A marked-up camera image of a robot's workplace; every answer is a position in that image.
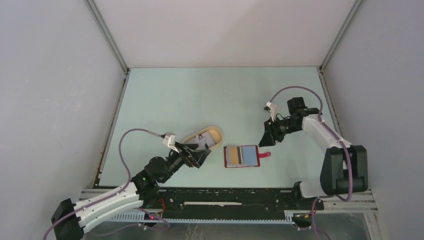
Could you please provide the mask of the gold card with stripe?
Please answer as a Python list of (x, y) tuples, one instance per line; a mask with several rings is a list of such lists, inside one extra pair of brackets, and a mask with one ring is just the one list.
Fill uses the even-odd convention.
[(241, 166), (243, 164), (243, 154), (240, 146), (230, 146), (228, 153), (229, 164), (231, 166)]

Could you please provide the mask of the red leather card holder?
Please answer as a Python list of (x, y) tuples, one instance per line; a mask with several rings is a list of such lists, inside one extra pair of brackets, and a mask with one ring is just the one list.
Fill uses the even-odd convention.
[(254, 168), (261, 166), (261, 159), (271, 156), (271, 152), (259, 152), (258, 145), (238, 145), (242, 151), (242, 165), (230, 165), (229, 163), (229, 147), (224, 147), (224, 167), (225, 168)]

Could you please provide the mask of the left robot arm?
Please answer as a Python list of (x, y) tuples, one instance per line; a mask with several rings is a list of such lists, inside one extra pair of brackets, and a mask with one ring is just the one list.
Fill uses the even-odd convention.
[(200, 168), (210, 149), (198, 149), (196, 144), (176, 144), (167, 157), (155, 156), (142, 171), (128, 182), (96, 197), (73, 202), (63, 200), (51, 217), (58, 240), (81, 240), (85, 234), (102, 222), (142, 205), (153, 208), (158, 202), (160, 184), (169, 180), (182, 166)]

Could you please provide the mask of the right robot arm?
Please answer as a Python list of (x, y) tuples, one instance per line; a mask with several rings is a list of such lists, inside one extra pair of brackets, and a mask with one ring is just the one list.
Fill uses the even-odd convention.
[(267, 102), (263, 109), (270, 114), (264, 122), (259, 147), (272, 147), (288, 134), (308, 134), (324, 153), (319, 178), (294, 184), (291, 204), (304, 209), (311, 198), (342, 196), (349, 200), (353, 193), (368, 189), (368, 156), (362, 145), (353, 145), (334, 132), (323, 120), (320, 110), (307, 107), (302, 97), (287, 101), (289, 115), (279, 118), (277, 107)]

